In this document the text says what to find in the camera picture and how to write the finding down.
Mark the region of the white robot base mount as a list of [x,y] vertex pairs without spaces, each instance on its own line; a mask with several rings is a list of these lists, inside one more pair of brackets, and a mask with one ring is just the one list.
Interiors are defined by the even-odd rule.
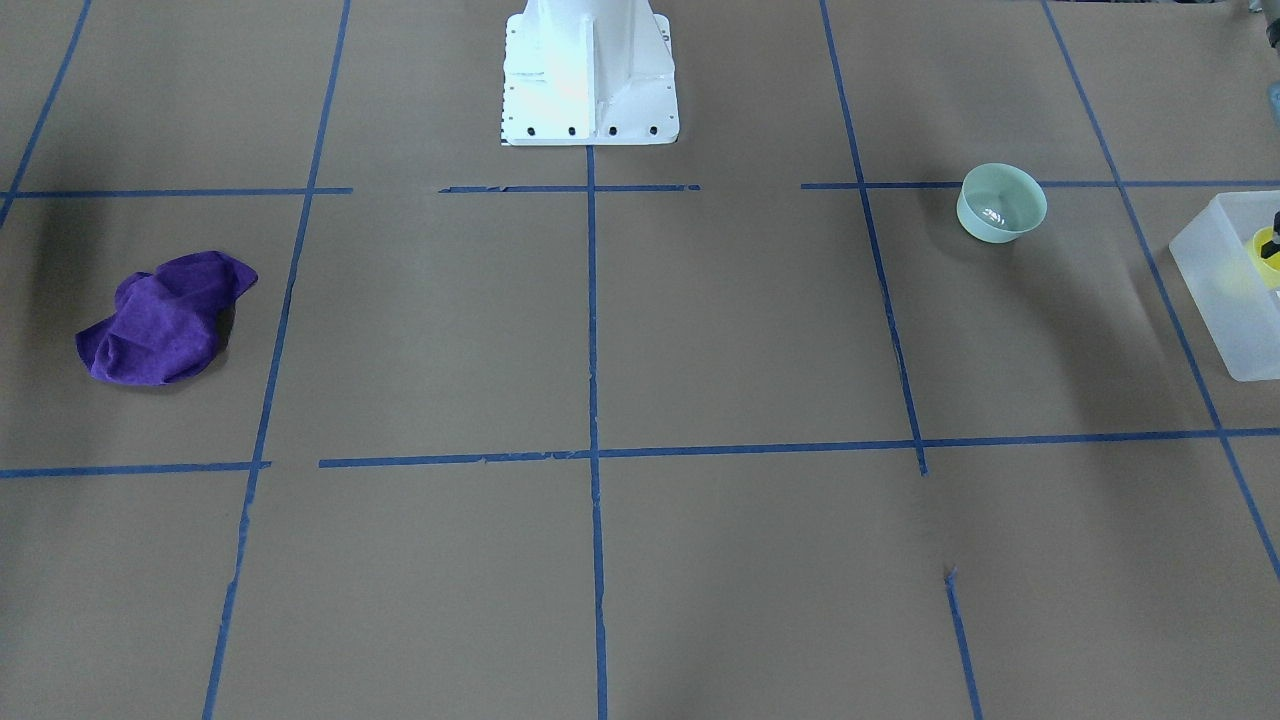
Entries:
[[649,1],[527,1],[504,41],[503,145],[678,141],[669,18]]

